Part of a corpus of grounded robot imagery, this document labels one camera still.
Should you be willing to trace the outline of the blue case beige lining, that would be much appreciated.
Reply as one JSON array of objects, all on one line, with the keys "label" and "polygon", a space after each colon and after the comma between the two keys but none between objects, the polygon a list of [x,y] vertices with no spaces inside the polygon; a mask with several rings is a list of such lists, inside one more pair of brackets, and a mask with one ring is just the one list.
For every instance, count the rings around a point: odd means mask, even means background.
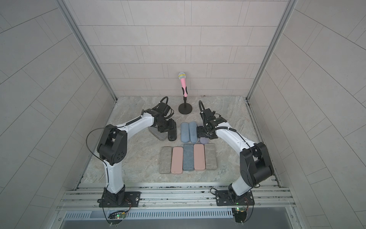
[{"label": "blue case beige lining", "polygon": [[191,143],[196,144],[198,142],[197,123],[195,121],[189,123],[189,136]]}]

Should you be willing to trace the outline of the grey purple glasses case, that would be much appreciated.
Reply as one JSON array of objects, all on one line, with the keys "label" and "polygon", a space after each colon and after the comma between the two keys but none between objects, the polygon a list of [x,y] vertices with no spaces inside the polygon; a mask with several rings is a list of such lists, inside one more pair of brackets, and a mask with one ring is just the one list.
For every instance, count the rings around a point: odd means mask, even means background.
[{"label": "grey purple glasses case", "polygon": [[205,138],[205,137],[200,138],[200,139],[199,139],[199,141],[200,141],[200,143],[201,143],[201,144],[203,144],[203,145],[205,145],[205,144],[209,143],[209,139],[208,139],[208,138]]}]

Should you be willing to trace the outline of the brown black glasses case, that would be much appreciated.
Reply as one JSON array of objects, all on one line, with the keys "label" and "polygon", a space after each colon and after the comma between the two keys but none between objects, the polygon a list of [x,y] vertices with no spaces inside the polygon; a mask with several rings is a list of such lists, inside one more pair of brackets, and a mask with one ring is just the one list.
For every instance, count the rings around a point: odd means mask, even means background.
[{"label": "brown black glasses case", "polygon": [[176,122],[173,119],[169,119],[168,124],[168,140],[175,141],[177,139]]}]

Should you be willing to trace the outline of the clear case pink glasses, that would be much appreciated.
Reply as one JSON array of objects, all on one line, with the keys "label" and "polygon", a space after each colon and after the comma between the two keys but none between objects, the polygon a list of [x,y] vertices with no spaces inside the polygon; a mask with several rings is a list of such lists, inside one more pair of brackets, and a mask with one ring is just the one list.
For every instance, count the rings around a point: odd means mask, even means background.
[{"label": "clear case pink glasses", "polygon": [[181,141],[183,143],[190,142],[189,124],[187,122],[181,124]]}]

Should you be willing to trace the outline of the pink grey case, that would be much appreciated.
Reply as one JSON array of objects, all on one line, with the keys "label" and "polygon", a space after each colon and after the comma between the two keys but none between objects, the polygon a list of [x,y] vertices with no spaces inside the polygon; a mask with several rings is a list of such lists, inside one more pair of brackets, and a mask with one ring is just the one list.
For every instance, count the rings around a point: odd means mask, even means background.
[{"label": "pink grey case", "polygon": [[193,156],[194,156],[194,169],[196,171],[205,170],[205,147],[204,147],[204,145],[194,144]]}]

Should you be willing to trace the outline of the mint case yellow glasses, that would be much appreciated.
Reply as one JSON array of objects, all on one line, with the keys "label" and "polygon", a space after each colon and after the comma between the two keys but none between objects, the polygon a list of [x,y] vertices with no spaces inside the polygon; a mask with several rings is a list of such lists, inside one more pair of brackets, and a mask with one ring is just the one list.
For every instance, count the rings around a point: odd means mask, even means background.
[{"label": "mint case yellow glasses", "polygon": [[173,151],[172,147],[162,147],[160,151],[160,164],[159,164],[160,174],[171,173],[172,151]]}]

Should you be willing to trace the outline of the beige case with glasses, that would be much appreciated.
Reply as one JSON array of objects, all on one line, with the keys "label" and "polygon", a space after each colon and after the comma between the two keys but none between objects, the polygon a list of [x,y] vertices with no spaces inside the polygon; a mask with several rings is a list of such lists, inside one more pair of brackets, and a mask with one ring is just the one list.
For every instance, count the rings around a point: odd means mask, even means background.
[{"label": "beige case with glasses", "polygon": [[168,133],[159,132],[157,127],[148,127],[148,131],[160,141],[165,141],[168,138]]}]

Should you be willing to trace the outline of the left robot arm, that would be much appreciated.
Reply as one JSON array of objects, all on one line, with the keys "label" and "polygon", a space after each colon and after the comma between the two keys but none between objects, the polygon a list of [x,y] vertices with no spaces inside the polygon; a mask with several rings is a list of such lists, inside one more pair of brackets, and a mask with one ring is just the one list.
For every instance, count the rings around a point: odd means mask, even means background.
[{"label": "left robot arm", "polygon": [[143,110],[141,114],[118,126],[102,127],[103,133],[97,145],[98,159],[104,163],[107,177],[100,208],[138,207],[140,192],[127,192],[122,177],[122,160],[127,154],[129,138],[138,132],[155,127],[159,133],[167,133],[169,141],[177,139],[176,122],[172,119],[173,109],[168,105],[169,98],[163,97],[155,107]]}]

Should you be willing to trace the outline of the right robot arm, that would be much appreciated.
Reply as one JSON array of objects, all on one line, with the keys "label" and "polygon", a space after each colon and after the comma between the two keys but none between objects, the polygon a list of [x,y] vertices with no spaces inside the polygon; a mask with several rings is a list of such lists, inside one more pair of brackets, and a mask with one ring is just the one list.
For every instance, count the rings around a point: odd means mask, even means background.
[{"label": "right robot arm", "polygon": [[240,158],[240,177],[228,186],[227,198],[235,205],[249,199],[247,193],[260,182],[274,175],[274,167],[267,146],[255,143],[241,135],[221,115],[215,116],[215,111],[205,108],[203,102],[198,102],[203,125],[197,128],[197,137],[224,140]]}]

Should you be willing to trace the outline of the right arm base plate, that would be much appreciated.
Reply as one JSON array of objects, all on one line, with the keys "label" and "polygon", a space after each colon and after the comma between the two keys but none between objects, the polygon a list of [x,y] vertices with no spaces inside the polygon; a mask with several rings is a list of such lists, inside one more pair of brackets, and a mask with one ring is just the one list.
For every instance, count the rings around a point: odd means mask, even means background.
[{"label": "right arm base plate", "polygon": [[253,194],[247,192],[241,196],[235,194],[234,191],[215,190],[215,200],[217,206],[253,206],[255,201]]}]

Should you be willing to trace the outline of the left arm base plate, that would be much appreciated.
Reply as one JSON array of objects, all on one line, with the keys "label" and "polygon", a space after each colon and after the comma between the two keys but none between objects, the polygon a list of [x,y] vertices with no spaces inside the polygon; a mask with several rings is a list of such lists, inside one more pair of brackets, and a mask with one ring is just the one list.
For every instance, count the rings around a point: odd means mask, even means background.
[{"label": "left arm base plate", "polygon": [[102,198],[97,200],[100,208],[129,208],[138,207],[141,197],[141,192],[124,192],[122,194],[102,194]]}]

